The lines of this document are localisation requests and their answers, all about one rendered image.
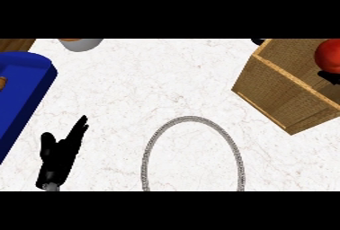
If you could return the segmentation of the white oval placemat grey rim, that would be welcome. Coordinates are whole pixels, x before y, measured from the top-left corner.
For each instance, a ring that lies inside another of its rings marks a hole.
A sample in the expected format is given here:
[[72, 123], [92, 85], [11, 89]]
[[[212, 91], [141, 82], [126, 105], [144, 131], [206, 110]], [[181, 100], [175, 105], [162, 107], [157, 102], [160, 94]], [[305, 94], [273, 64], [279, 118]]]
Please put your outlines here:
[[242, 152], [212, 120], [184, 116], [162, 125], [144, 151], [141, 183], [144, 191], [245, 191]]

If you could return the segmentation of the red round fruit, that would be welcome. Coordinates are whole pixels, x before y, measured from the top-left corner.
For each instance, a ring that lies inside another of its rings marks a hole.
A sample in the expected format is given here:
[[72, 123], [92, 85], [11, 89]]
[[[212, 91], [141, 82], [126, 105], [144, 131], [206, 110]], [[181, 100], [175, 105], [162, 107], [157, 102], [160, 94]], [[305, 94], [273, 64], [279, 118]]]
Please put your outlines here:
[[323, 71], [340, 74], [340, 39], [326, 40], [315, 50], [315, 63]]

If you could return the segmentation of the brown wicker basket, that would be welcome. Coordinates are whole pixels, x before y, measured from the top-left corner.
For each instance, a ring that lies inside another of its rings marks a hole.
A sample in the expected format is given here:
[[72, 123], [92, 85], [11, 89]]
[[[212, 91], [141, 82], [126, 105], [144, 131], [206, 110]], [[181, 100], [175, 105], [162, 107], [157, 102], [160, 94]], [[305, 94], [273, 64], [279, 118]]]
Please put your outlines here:
[[318, 76], [321, 39], [268, 39], [249, 58], [233, 91], [289, 134], [340, 117], [340, 85]]

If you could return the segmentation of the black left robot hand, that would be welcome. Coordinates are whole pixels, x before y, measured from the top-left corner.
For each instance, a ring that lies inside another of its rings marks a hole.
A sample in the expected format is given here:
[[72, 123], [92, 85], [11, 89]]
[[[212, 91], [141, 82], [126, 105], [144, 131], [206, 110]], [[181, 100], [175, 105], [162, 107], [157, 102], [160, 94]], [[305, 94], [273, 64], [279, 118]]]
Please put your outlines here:
[[67, 181], [89, 128], [86, 123], [88, 117], [83, 116], [76, 122], [69, 136], [61, 141], [57, 141], [49, 132], [42, 135], [41, 157], [43, 165], [36, 181], [36, 187], [42, 190], [49, 183], [55, 183], [61, 187]]

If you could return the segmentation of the brown wooden board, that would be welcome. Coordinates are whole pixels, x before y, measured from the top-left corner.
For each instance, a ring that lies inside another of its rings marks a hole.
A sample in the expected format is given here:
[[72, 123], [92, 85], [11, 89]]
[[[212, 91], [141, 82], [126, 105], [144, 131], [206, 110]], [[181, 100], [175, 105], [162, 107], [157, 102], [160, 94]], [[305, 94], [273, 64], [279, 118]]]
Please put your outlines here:
[[36, 39], [0, 39], [0, 52], [29, 51]]

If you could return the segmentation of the blue rectangular tray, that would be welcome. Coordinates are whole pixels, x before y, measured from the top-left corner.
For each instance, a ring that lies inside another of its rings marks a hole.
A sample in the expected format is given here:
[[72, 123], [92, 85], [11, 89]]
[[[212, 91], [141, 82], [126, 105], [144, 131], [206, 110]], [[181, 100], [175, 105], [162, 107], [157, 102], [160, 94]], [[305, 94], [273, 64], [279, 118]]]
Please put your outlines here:
[[0, 163], [58, 76], [48, 57], [32, 52], [0, 53], [0, 76], [8, 79], [0, 92]]

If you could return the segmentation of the grey cup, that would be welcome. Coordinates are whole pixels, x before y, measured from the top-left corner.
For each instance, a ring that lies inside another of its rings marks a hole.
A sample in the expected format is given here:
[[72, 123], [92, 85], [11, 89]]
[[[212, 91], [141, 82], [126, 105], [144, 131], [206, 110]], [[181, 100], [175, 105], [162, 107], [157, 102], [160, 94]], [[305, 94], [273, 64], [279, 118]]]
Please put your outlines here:
[[70, 51], [85, 52], [100, 45], [103, 39], [60, 39], [60, 42]]

